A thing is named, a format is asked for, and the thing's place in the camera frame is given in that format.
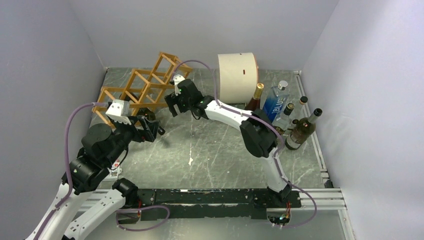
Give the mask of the blue square glass bottle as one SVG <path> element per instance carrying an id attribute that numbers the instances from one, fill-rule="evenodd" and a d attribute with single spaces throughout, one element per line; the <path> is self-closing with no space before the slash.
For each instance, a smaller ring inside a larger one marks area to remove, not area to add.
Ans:
<path id="1" fill-rule="evenodd" d="M 287 89 L 288 85 L 287 81 L 281 80 L 277 85 L 270 88 L 270 92 L 267 95 L 262 110 L 266 113 L 266 116 L 271 122 L 281 114 L 281 111 L 286 106 L 290 95 Z"/>

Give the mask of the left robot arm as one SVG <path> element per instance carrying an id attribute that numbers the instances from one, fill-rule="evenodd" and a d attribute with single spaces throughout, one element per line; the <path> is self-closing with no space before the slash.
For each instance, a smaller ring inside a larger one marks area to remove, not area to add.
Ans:
<path id="1" fill-rule="evenodd" d="M 134 207 L 139 200 L 137 186 L 129 180 L 118 180 L 106 196 L 80 217 L 83 203 L 92 196 L 107 177 L 119 156 L 128 151 L 131 142 L 154 142 L 164 135 L 160 121 L 138 116 L 110 116 L 112 129 L 106 123 L 89 128 L 81 140 L 77 158 L 65 160 L 67 169 L 55 199 L 29 240 L 84 239 L 114 211 Z"/>

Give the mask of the clear bottle dark cap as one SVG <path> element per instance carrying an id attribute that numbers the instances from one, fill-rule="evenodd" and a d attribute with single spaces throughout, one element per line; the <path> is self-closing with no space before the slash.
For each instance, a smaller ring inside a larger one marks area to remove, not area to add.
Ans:
<path id="1" fill-rule="evenodd" d="M 273 121 L 273 126 L 275 130 L 280 134 L 283 135 L 284 132 L 288 129 L 289 124 L 291 122 L 290 115 L 293 112 L 295 108 L 295 105 L 293 103 L 288 103 L 285 107 L 285 109 L 282 111 L 279 117 L 277 117 Z"/>

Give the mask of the clear glass bottle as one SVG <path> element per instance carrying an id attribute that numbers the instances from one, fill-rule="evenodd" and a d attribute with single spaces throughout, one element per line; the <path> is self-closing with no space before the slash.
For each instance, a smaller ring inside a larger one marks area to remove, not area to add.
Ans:
<path id="1" fill-rule="evenodd" d="M 307 96 L 302 96 L 302 97 L 300 97 L 300 99 L 299 100 L 297 100 L 297 102 L 296 102 L 296 109 L 298 110 L 298 111 L 302 111 L 302 109 L 303 109 L 303 107 L 304 107 L 304 105 L 308 102 L 308 97 Z"/>

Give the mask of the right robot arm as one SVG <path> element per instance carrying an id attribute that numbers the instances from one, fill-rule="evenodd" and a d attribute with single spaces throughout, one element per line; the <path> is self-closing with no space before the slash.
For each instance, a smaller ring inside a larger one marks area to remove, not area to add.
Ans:
<path id="1" fill-rule="evenodd" d="M 239 130 L 247 151 L 261 160 L 270 202 L 275 207 L 287 203 L 292 187 L 279 160 L 278 135 L 265 112 L 261 109 L 242 110 L 216 100 L 213 96 L 202 95 L 192 80 L 179 74 L 171 82 L 174 93 L 164 99 L 173 117 L 190 111 L 196 118 L 218 121 Z"/>

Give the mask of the dark bottle gold cap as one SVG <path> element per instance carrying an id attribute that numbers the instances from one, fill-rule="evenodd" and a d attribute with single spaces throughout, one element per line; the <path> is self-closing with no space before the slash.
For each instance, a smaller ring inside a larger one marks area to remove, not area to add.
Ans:
<path id="1" fill-rule="evenodd" d="M 245 110 L 255 111 L 256 109 L 260 108 L 261 96 L 262 96 L 263 90 L 264 90 L 264 84 L 258 83 L 256 85 L 252 98 L 250 99 L 250 101 L 247 103 L 247 105 L 244 108 Z"/>

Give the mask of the dark bottle black cap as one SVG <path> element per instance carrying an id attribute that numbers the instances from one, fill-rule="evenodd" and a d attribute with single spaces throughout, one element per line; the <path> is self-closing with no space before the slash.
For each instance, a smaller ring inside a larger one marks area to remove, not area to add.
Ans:
<path id="1" fill-rule="evenodd" d="M 128 101 L 128 102 L 135 102 L 135 101 L 133 101 L 131 96 L 133 98 L 135 98 L 136 101 L 138 101 L 138 95 L 136 95 L 135 93 L 132 93 L 132 92 L 130 93 L 130 95 L 126 95 L 124 100 Z M 146 107 L 140 108 L 136 112 L 135 116 L 144 116 L 149 121 L 155 121 L 156 120 L 155 113 L 153 111 L 151 111 L 149 108 L 146 108 Z M 158 133 L 159 133 L 159 135 L 163 136 L 166 133 L 166 131 L 160 126 L 158 128 Z"/>

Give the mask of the dark green wine bottle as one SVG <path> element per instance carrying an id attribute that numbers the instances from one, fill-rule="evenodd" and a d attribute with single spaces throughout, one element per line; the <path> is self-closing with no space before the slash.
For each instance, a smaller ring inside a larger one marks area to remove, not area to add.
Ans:
<path id="1" fill-rule="evenodd" d="M 316 108 L 309 117 L 300 119 L 285 140 L 289 150 L 297 150 L 315 132 L 316 121 L 323 114 L 321 108 Z"/>

